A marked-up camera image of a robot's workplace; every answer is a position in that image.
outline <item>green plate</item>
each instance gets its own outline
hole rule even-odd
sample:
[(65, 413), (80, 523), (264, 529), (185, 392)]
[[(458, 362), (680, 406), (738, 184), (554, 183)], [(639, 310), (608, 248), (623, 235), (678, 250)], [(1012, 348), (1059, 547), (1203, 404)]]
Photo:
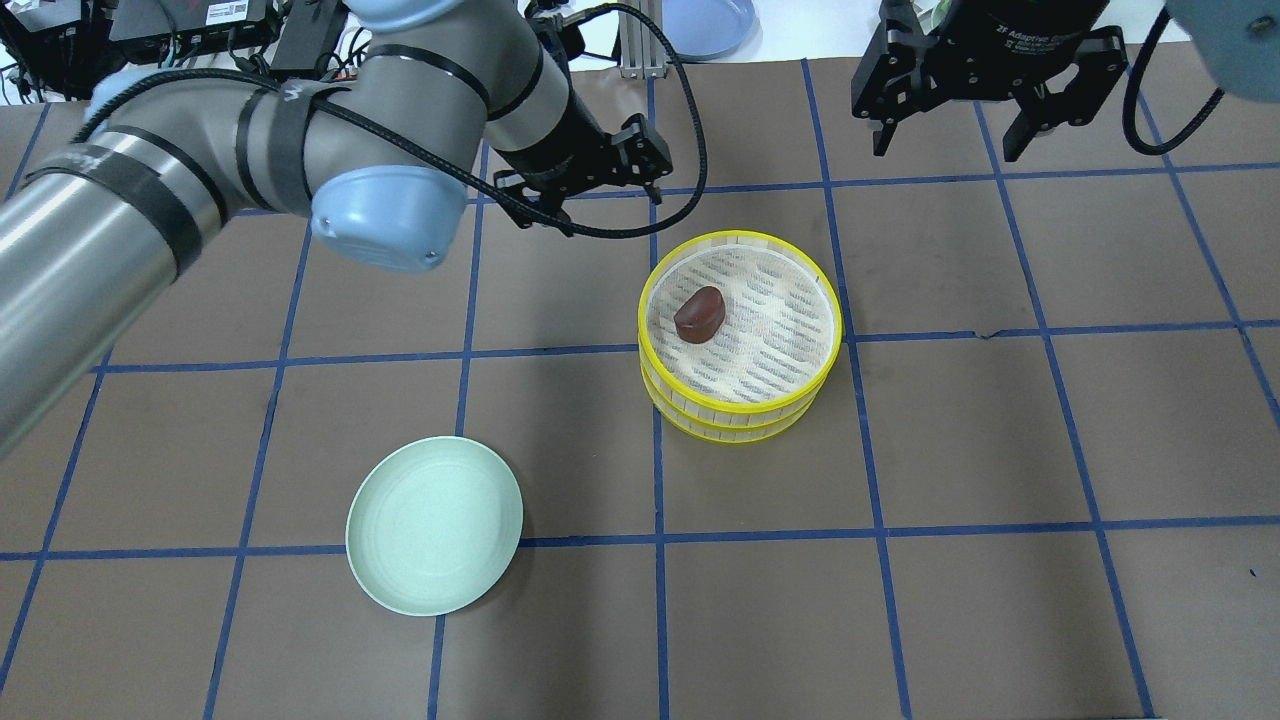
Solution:
[(347, 514), (347, 561), (383, 607), (443, 615), (498, 582), (522, 525), (520, 486), (498, 454), (461, 437), (420, 439), (360, 486)]

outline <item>white label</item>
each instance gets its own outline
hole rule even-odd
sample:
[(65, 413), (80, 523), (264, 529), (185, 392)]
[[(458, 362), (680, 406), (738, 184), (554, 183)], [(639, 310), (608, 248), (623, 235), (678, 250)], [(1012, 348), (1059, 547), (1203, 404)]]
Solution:
[(248, 0), (219, 3), (209, 6), (209, 14), (205, 15), (205, 24), (238, 23), (246, 18), (248, 18)]

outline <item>black box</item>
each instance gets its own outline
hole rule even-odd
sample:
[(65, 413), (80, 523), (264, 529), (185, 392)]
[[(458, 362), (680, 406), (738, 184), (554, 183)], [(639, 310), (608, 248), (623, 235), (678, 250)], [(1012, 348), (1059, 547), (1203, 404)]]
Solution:
[(221, 53), (234, 31), (234, 49), (268, 45), (279, 36), (271, 0), (125, 0), (111, 17), (111, 42), (131, 63), (150, 64), (168, 53), (169, 19), (178, 31), (177, 55)]

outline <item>wire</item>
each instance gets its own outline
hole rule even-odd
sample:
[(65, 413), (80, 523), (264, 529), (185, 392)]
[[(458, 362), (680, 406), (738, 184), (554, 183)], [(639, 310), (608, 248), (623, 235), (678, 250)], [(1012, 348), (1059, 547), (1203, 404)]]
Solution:
[[(421, 145), (413, 142), (412, 140), (397, 133), (396, 131), (365, 115), (361, 115), (360, 113), (348, 110), (347, 108), (337, 105), (323, 97), (315, 99), (314, 105), (316, 110), (332, 115), (334, 118), (338, 118), (339, 120), (347, 122), (352, 126), (356, 126), (369, 132), (370, 135), (374, 135), (389, 142), (390, 145), (394, 145), (396, 147), (439, 169), (440, 172), (448, 174), (449, 177), (457, 179), (458, 182), (468, 187), (474, 187), (476, 191), (488, 195), (499, 206), (515, 214), (529, 217), (530, 219), (540, 224), (564, 232), (571, 232), (588, 237), (608, 238), (608, 240), (626, 240), (660, 232), (675, 225), (680, 220), (687, 218), (689, 214), (694, 211), (694, 208), (698, 206), (699, 200), (701, 200), (703, 192), (707, 190), (707, 164), (708, 164), (707, 137), (703, 129), (701, 115), (699, 115), (698, 113), (698, 102), (694, 100), (694, 92), (689, 85), (689, 76), (685, 72), (685, 67), (680, 61), (680, 58), (676, 55), (676, 50), (675, 47), (672, 47), (671, 41), (667, 38), (666, 35), (663, 35), (662, 28), (659, 28), (657, 23), (649, 19), (649, 17), (641, 13), (640, 10), (636, 10), (630, 5), (622, 5), (620, 3), (611, 3), (605, 5), (599, 5), (596, 8), (591, 8), (590, 10), (586, 10), (584, 15), (586, 15), (586, 19), (589, 20), (609, 12), (626, 13), (628, 15), (635, 17), (637, 20), (640, 20), (641, 24), (649, 28), (658, 38), (658, 41), (662, 44), (663, 49), (667, 51), (667, 56), (671, 58), (672, 67), (676, 68), (676, 74), (680, 76), (680, 85), (685, 94), (685, 101), (689, 104), (689, 114), (694, 126), (694, 140), (698, 146), (698, 182), (694, 186), (694, 191), (692, 195), (690, 195), (689, 201), (685, 202), (685, 205), (680, 210), (673, 213), (671, 217), (659, 220), (657, 223), (652, 223), (639, 228), (609, 229), (609, 228), (582, 225), (573, 222), (566, 222), (561, 218), (557, 218), (554, 215), (543, 211), (536, 205), (531, 205), (530, 202), (526, 202), (524, 200), (504, 193), (498, 187), (494, 187), (493, 184), (489, 184), (484, 179), (472, 176), (468, 170), (465, 170), (454, 165), (453, 163), (449, 163), (444, 158), (440, 158), (439, 155), (431, 152), (430, 150), (422, 147)], [(248, 85), (256, 85), (259, 87), (264, 87), (273, 91), (280, 90), (280, 85), (270, 78), (253, 76), (250, 73), (221, 70), (214, 68), (174, 70), (170, 73), (160, 73), (150, 76), (142, 78), (141, 81), (131, 86), (128, 90), (120, 92), (119, 95), (105, 102), (101, 108), (99, 108), (99, 110), (95, 111), (93, 115), (90, 117), (90, 119), (84, 123), (84, 126), (76, 133), (76, 136), (72, 138), (72, 142), (87, 141), (88, 137), (93, 133), (93, 131), (100, 124), (102, 124), (102, 122), (106, 120), (106, 118), (110, 117), (111, 113), (118, 110), (122, 105), (124, 105), (129, 100), (133, 100), (138, 95), (142, 95), (143, 92), (154, 87), (159, 87), (161, 85), (178, 82), (183, 79), (210, 79), (210, 78), (230, 79)]]
[(151, 3), (156, 8), (160, 8), (160, 12), (164, 13), (165, 23), (169, 24), (169, 54), (156, 63), (156, 67), (164, 67), (165, 60), (169, 60), (169, 65), (173, 67), (173, 58), (178, 53), (178, 20), (173, 19), (173, 13), (169, 12), (169, 6), (163, 0), (151, 0)]
[(1161, 9), (1160, 14), (1156, 17), (1155, 24), (1151, 26), (1151, 32), (1147, 33), (1147, 41), (1142, 44), (1142, 50), (1138, 51), (1138, 60), (1133, 64), (1133, 77), (1129, 78), (1129, 86), (1125, 87), (1124, 92), (1124, 111), (1121, 114), (1121, 123), (1124, 126), (1124, 137), (1129, 141), (1129, 146), (1142, 152), (1143, 155), (1164, 155), (1170, 150), (1178, 147), (1187, 138), (1192, 136), (1213, 110), (1217, 109), (1217, 104), (1222, 101), (1226, 95), (1221, 87), (1210, 95), (1208, 100), (1196, 113), (1187, 127), (1181, 129), (1178, 135), (1170, 138), (1167, 142), (1160, 145), (1151, 145), (1144, 141), (1138, 135), (1138, 94), (1142, 90), (1142, 78), (1147, 74), (1147, 65), (1151, 64), (1151, 56), (1156, 53), (1156, 44), (1160, 42), (1160, 37), (1165, 35), (1165, 28), (1169, 27), (1170, 20), (1169, 10)]

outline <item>plate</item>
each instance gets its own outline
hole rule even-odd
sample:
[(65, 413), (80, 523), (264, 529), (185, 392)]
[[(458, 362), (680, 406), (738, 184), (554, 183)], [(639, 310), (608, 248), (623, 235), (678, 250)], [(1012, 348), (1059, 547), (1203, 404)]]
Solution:
[(347, 514), (347, 561), (360, 587), (402, 615), (443, 615), (480, 598), (511, 564), (524, 502), (497, 452), (434, 437), (387, 456)]
[(664, 0), (662, 31), (681, 60), (703, 61), (728, 55), (746, 40), (755, 23), (751, 0)]

